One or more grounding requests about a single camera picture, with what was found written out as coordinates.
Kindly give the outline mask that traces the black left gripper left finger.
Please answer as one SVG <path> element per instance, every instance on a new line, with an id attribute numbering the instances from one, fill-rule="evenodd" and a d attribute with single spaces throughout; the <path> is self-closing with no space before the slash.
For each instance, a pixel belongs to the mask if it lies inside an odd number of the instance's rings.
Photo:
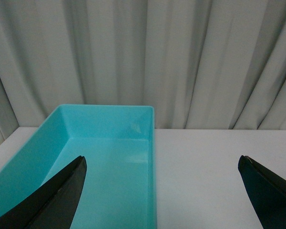
<path id="1" fill-rule="evenodd" d="M 0 217 L 0 229 L 69 229 L 87 172 L 79 156 Z"/>

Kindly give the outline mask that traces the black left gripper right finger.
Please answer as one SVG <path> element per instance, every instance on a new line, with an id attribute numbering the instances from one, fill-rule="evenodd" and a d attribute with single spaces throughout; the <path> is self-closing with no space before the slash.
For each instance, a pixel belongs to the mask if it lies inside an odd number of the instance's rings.
<path id="1" fill-rule="evenodd" d="M 248 156 L 238 170 L 264 229 L 286 229 L 286 180 Z"/>

